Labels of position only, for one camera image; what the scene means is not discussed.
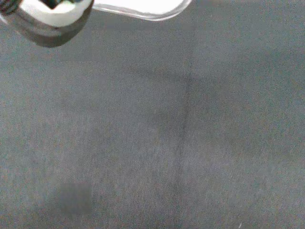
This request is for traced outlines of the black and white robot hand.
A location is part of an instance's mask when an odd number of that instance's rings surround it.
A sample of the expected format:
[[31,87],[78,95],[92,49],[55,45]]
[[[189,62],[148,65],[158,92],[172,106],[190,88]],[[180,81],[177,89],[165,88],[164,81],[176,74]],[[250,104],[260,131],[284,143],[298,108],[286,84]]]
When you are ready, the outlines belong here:
[[41,47],[59,47],[86,24],[92,0],[2,0],[0,19]]

